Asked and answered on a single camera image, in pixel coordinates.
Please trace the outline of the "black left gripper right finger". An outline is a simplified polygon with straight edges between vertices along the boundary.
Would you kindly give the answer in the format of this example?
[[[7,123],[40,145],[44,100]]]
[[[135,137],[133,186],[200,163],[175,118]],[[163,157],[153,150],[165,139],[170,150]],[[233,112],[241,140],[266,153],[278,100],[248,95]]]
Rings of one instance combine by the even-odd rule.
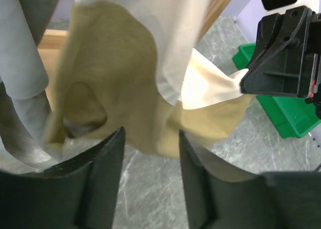
[[[320,228],[320,173],[253,174],[179,135],[190,228]]]

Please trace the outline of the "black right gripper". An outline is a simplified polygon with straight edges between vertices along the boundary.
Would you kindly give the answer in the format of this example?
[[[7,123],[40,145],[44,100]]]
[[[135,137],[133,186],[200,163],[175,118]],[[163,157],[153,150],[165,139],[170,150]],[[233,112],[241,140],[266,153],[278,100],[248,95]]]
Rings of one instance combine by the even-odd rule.
[[[320,81],[319,0],[261,0],[267,11],[258,24],[256,46],[240,82],[243,94],[310,98]]]

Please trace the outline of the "tan underwear with white waistband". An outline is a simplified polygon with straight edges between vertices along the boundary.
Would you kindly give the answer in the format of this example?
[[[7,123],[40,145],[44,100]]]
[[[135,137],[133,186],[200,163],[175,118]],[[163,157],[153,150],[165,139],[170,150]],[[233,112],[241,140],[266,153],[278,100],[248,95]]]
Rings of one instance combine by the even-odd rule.
[[[51,78],[45,141],[103,139],[124,127],[143,153],[178,158],[179,131],[204,147],[227,138],[252,96],[195,49],[209,0],[75,0]]]

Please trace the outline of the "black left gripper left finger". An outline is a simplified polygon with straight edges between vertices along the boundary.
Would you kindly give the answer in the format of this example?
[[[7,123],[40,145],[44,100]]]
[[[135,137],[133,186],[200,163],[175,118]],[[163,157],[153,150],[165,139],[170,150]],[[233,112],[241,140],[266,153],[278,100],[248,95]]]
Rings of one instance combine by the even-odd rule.
[[[41,173],[1,172],[1,228],[112,228],[125,147],[120,128]]]

